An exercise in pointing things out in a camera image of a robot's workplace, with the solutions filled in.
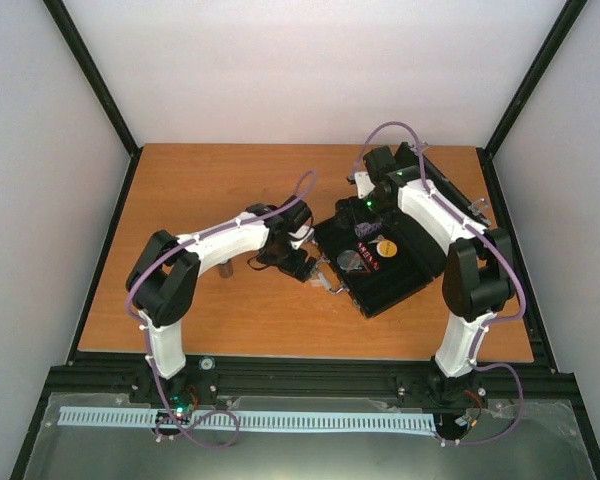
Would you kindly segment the black poker set case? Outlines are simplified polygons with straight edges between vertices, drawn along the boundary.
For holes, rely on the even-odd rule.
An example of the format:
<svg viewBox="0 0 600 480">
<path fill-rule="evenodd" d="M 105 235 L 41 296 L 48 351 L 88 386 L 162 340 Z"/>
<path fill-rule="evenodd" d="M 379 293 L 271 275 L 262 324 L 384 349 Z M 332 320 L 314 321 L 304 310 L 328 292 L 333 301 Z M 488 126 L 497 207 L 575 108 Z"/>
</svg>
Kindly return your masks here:
<svg viewBox="0 0 600 480">
<path fill-rule="evenodd" d="M 362 314 L 372 318 L 424 289 L 439 277 L 446 255 L 425 228 L 405 216 L 356 216 L 350 198 L 335 203 L 335 214 L 314 227 L 314 238 L 322 255 Z M 359 239 L 354 226 L 362 222 L 381 222 L 382 228 Z M 380 240 L 398 246 L 392 258 L 376 250 Z M 346 274 L 337 257 L 344 250 L 357 251 L 371 269 L 370 274 Z"/>
</svg>

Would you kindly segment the brown chip stack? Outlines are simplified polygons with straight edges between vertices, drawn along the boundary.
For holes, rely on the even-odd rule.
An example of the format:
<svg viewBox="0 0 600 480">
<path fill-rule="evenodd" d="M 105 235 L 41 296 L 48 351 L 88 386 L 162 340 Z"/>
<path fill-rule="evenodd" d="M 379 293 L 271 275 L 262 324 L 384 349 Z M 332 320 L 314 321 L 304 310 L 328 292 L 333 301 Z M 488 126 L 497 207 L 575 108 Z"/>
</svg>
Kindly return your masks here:
<svg viewBox="0 0 600 480">
<path fill-rule="evenodd" d="M 233 275 L 233 265 L 230 260 L 218 265 L 219 275 L 222 278 L 230 278 Z"/>
</svg>

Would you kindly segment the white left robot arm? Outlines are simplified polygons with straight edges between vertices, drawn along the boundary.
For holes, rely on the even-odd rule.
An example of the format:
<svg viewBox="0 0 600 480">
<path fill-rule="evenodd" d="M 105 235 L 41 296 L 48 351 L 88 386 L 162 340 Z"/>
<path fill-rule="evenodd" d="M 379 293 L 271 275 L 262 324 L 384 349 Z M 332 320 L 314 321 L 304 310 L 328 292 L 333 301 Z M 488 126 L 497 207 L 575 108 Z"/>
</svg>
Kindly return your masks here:
<svg viewBox="0 0 600 480">
<path fill-rule="evenodd" d="M 148 240 L 125 284 L 125 308 L 147 339 L 147 362 L 157 372 L 152 388 L 166 402 L 181 400 L 188 378 L 181 321 L 191 308 L 201 275 L 253 252 L 257 269 L 277 268 L 306 282 L 317 260 L 302 245 L 313 235 L 306 202 L 290 197 L 281 207 L 255 204 L 211 228 L 175 236 L 165 230 Z"/>
</svg>

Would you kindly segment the white dealer button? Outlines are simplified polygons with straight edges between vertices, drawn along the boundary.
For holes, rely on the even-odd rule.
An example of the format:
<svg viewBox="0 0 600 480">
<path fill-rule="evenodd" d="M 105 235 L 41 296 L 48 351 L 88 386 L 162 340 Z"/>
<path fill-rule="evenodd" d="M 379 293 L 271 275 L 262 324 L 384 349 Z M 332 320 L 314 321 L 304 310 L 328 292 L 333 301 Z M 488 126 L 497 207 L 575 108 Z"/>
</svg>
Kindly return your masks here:
<svg viewBox="0 0 600 480">
<path fill-rule="evenodd" d="M 380 240 L 376 245 L 377 253 L 383 258 L 392 258 L 398 253 L 398 246 L 391 240 Z"/>
</svg>

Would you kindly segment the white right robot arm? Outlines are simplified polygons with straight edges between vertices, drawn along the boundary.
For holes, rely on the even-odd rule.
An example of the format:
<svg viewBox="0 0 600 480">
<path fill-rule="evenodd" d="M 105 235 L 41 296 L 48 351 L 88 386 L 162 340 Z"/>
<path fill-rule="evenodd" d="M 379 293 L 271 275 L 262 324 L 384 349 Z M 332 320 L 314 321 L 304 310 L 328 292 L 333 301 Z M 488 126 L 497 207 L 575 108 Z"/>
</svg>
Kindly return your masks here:
<svg viewBox="0 0 600 480">
<path fill-rule="evenodd" d="M 357 196 L 379 216 L 413 220 L 446 256 L 442 294 L 449 319 L 434 361 L 448 378 L 469 374 L 491 324 L 514 296 L 526 300 L 512 268 L 509 233 L 491 229 L 464 195 L 408 144 L 365 152 L 352 180 Z"/>
</svg>

